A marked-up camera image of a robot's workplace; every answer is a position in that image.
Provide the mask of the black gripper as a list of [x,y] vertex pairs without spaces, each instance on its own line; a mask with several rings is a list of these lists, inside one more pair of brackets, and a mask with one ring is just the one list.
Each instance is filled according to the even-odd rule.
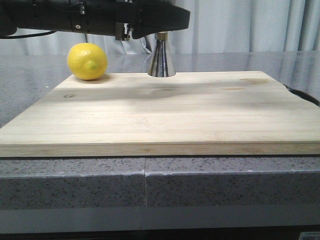
[[128,41],[132,29],[134,39],[187,29],[191,15],[165,0],[71,0],[67,13],[72,32],[112,36],[119,41]]

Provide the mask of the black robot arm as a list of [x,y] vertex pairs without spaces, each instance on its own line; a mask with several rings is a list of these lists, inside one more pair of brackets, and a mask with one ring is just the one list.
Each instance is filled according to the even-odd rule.
[[48,30],[113,36],[184,30],[190,11],[165,0],[2,0],[0,36],[18,29]]

